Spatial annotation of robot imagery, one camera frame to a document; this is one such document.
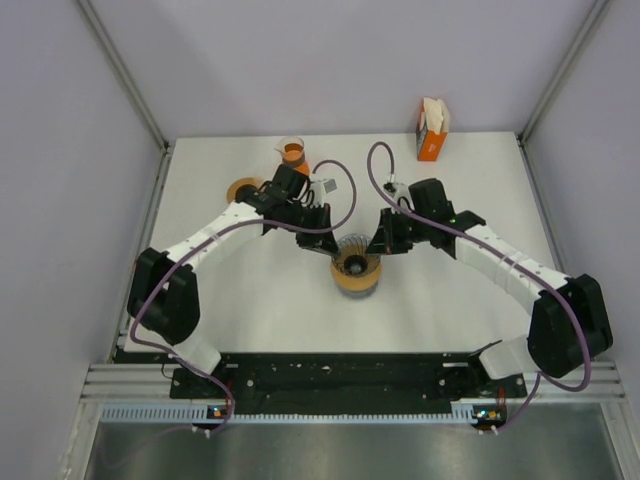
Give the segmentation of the grey ribbed glass dripper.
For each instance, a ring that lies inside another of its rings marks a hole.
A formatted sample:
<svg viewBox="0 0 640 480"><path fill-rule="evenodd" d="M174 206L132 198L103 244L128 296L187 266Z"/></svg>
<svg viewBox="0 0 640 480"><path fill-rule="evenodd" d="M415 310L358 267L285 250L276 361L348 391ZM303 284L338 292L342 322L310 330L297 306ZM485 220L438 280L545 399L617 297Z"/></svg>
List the grey ribbed glass dripper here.
<svg viewBox="0 0 640 480"><path fill-rule="evenodd" d="M331 267L347 278L373 277L381 267L380 256L367 252L371 238L363 234L349 234L337 241L338 254L332 258Z"/></svg>

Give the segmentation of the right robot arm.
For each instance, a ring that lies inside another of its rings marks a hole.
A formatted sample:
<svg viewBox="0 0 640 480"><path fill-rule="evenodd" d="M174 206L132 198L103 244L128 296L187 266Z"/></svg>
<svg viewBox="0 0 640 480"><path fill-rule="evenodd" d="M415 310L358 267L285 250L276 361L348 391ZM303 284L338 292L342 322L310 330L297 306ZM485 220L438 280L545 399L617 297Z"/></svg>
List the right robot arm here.
<svg viewBox="0 0 640 480"><path fill-rule="evenodd" d="M591 360L613 344L599 282L582 274L572 277L528 257L504 241L477 214L455 212L443 184L427 179L411 186L390 181L376 185L387 203L367 250L398 255L426 243L474 269L513 298L530 316L528 332L483 347L477 364L467 370L469 388L487 396L505 377L538 373L555 386L578 367L591 379Z"/></svg>

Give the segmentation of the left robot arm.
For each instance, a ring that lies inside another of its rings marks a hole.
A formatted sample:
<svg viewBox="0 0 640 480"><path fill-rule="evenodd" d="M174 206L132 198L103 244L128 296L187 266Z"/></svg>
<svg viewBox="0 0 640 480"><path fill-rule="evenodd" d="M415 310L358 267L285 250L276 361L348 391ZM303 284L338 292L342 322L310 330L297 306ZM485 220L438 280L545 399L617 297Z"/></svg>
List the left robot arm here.
<svg viewBox="0 0 640 480"><path fill-rule="evenodd" d="M336 224L326 201L333 179L319 179L285 165L257 185L239 185L233 199L209 224L177 244L139 254L127 301L131 341L156 348L193 372L192 384L205 396L226 387L227 374L217 366L222 355L205 332L197 273L214 266L245 244L283 229L306 250L334 256Z"/></svg>

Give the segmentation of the grey glass server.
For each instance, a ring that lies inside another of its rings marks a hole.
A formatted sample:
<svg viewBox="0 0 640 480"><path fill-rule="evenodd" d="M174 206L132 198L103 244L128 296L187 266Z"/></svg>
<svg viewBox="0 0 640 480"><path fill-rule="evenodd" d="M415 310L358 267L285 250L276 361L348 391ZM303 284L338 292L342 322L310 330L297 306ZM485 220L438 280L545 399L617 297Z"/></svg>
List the grey glass server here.
<svg viewBox="0 0 640 480"><path fill-rule="evenodd" d="M376 286L373 286L365 290L349 290L342 287L339 288L339 291L341 292L342 295L344 295L346 298L353 299L353 300L366 299L371 295L373 295L376 292L376 290L377 290Z"/></svg>

